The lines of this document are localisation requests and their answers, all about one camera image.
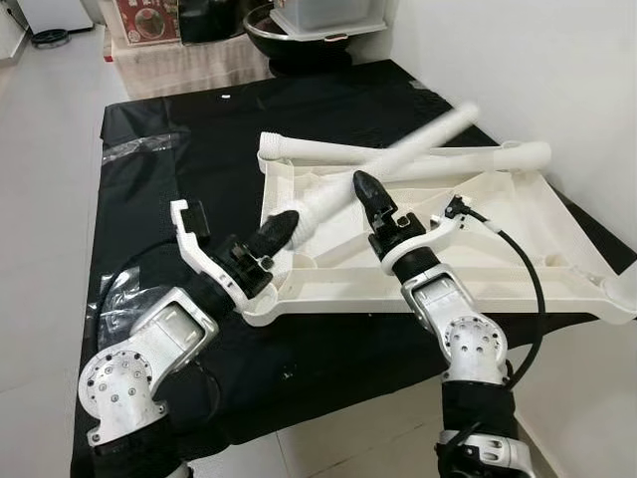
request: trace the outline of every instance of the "white plastic tray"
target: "white plastic tray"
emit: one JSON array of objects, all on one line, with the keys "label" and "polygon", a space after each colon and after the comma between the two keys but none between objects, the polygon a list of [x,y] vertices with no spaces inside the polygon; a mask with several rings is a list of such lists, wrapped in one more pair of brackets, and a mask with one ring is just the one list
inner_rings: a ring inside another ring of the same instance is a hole
[{"label": "white plastic tray", "polygon": [[[475,148],[440,148],[439,154]],[[295,165],[262,161],[265,192],[262,222],[310,188],[354,166]],[[606,294],[617,280],[599,252],[538,172],[484,172],[436,180],[386,185],[404,214],[413,211],[425,226],[454,193],[472,198],[472,207],[513,236],[527,251],[541,279],[549,312],[590,313],[621,324],[637,315]],[[301,249],[276,257],[272,284],[244,312],[253,326],[282,314],[409,312],[395,277],[382,273],[367,242],[362,206],[353,203],[325,222]],[[516,253],[482,224],[467,218],[452,246],[439,254],[451,265],[484,313],[536,311],[528,272]]]}]

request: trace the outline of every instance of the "black cable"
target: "black cable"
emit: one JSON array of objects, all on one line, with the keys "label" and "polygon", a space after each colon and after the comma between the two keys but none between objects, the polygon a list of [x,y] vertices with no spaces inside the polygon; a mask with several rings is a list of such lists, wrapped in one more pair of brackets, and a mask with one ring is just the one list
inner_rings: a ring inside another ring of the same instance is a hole
[{"label": "black cable", "polygon": [[148,247],[145,247],[141,251],[137,252],[136,254],[133,254],[132,256],[130,256],[112,273],[112,275],[110,276],[110,279],[108,279],[108,282],[106,282],[106,284],[102,287],[102,291],[100,292],[100,296],[96,304],[96,310],[93,314],[93,319],[89,321],[90,328],[89,328],[87,337],[89,341],[88,348],[91,351],[92,356],[94,356],[95,354],[99,352],[98,342],[99,342],[99,333],[100,333],[100,318],[102,316],[102,310],[104,308],[106,298],[108,297],[108,294],[110,293],[110,290],[112,289],[112,286],[114,285],[117,278],[121,275],[123,271],[128,269],[135,262],[139,261],[139,259],[141,259],[146,254],[156,249],[159,249],[160,247],[166,246],[168,244],[176,244],[176,243],[177,243],[177,240],[174,237],[171,239],[164,239],[162,241],[155,242],[154,244],[151,244]]},{"label": "black cable", "polygon": [[[93,355],[95,355],[98,352],[98,341],[99,341],[99,332],[100,332],[100,318],[102,316],[102,311],[103,311],[104,305],[106,303],[106,298],[108,297],[108,294],[110,293],[110,290],[112,289],[112,286],[117,281],[117,278],[121,275],[122,272],[124,272],[126,269],[128,269],[135,262],[138,262],[139,259],[141,259],[146,254],[149,254],[150,252],[153,252],[153,251],[155,251],[155,250],[157,250],[157,249],[159,249],[159,248],[161,248],[163,246],[174,245],[176,243],[177,243],[176,238],[171,238],[171,239],[165,239],[163,241],[155,242],[154,244],[150,244],[149,246],[145,247],[141,251],[133,254],[128,259],[126,259],[112,273],[112,275],[110,276],[110,279],[108,279],[108,282],[106,282],[106,284],[102,287],[102,291],[100,292],[100,297],[98,298],[98,302],[96,304],[96,309],[95,309],[95,312],[93,314],[93,319],[91,321],[89,321],[89,325],[91,327],[90,332],[89,332],[89,339],[90,339],[90,341],[93,341],[92,344],[89,343],[89,347],[92,348]],[[215,388],[215,393],[217,394],[217,399],[215,400],[215,404],[214,404],[214,406],[212,408],[212,412],[211,412],[211,416],[214,416],[217,413],[217,411],[219,410],[219,407],[221,406],[221,396],[222,396],[221,384],[219,383],[219,380],[214,375],[214,373],[212,373],[206,366],[204,366],[201,363],[201,361],[194,360],[193,362],[197,366],[199,371],[201,371],[206,376],[206,378],[210,381],[212,386]]]},{"label": "black cable", "polygon": [[511,377],[514,375],[514,366],[508,358],[505,361],[505,365],[507,366],[507,378],[511,380]]},{"label": "black cable", "polygon": [[[462,210],[463,214],[468,214],[483,224],[486,222],[490,222],[485,216],[479,214],[474,211],[470,207],[465,207]],[[539,281],[539,276],[537,275],[537,271],[533,266],[531,259],[527,253],[523,250],[522,247],[505,231],[498,231],[498,235],[502,237],[507,244],[509,244],[520,256],[522,262],[527,267],[529,271],[529,275],[531,276],[531,281],[533,283],[533,288],[535,290],[535,295],[537,298],[537,321],[535,323],[535,336],[533,338],[533,342],[531,345],[531,349],[529,353],[525,357],[524,361],[520,365],[520,367],[514,372],[513,376],[510,377],[509,381],[505,385],[505,389],[512,390],[514,386],[516,386],[520,380],[525,376],[525,373],[529,371],[531,365],[533,364],[535,358],[537,357],[537,353],[539,352],[539,348],[541,347],[541,342],[544,335],[544,316],[546,314],[546,303],[544,301],[544,292],[541,288],[541,283]],[[492,406],[484,410],[477,418],[476,421],[467,426],[466,428],[460,430],[451,440],[449,440],[445,444],[445,450],[438,461],[438,472],[442,478],[448,476],[449,468],[450,468],[450,460],[452,453],[456,450],[456,448],[462,445],[467,438],[469,438],[483,423],[483,420],[486,416],[489,416],[496,408],[498,404],[494,403]]]},{"label": "black cable", "polygon": [[210,369],[207,366],[201,363],[199,359],[194,360],[193,363],[197,366],[197,368],[199,368],[199,371],[201,371],[208,378],[210,383],[212,383],[212,385],[215,388],[217,399],[215,400],[215,404],[212,407],[212,411],[210,413],[210,416],[215,416],[217,414],[217,411],[219,411],[219,407],[221,406],[221,395],[222,395],[221,383],[219,383],[219,380],[217,379],[215,374],[212,371],[210,371]]}]

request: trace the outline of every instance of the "black tablecloth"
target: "black tablecloth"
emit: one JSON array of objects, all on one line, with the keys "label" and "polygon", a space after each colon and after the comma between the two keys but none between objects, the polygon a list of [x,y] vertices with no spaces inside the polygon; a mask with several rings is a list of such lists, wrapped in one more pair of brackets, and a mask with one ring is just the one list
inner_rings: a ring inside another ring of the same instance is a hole
[{"label": "black tablecloth", "polygon": [[[105,156],[118,159],[102,169],[88,302],[95,301],[102,274],[173,235],[171,200],[203,202],[210,247],[230,233],[247,238],[258,227],[263,195],[256,160],[261,131],[386,147],[448,109],[391,62],[108,107]],[[475,127],[448,143],[493,144]],[[635,260],[564,201],[615,271]],[[175,250],[151,254],[140,266],[143,288],[180,285],[190,274]],[[533,314],[491,317],[512,348],[531,339]],[[595,319],[554,314],[549,331]],[[436,341],[410,314],[283,316],[262,329],[237,315],[219,323],[221,334],[201,359],[221,393],[195,368],[170,377],[158,393],[169,400],[185,459],[395,391],[445,367]],[[82,364],[90,358],[86,345],[85,338]],[[95,425],[77,404],[72,476],[92,474],[86,432]]]}]

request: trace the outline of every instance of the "beige cloth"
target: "beige cloth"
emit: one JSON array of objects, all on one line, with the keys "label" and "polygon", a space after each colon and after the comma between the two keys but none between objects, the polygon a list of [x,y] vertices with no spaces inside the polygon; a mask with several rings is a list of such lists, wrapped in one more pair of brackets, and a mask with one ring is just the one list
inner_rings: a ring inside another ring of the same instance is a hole
[{"label": "beige cloth", "polygon": [[247,35],[183,46],[130,47],[111,1],[100,7],[112,37],[112,59],[132,100],[197,92],[271,78],[266,58]]}]

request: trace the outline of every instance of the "red packaging box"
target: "red packaging box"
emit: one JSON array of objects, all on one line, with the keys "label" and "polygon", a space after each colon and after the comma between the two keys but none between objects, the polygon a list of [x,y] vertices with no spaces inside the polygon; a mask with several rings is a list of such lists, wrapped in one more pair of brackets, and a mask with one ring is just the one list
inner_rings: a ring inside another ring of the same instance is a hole
[{"label": "red packaging box", "polygon": [[179,40],[178,0],[113,0],[131,46]]}]

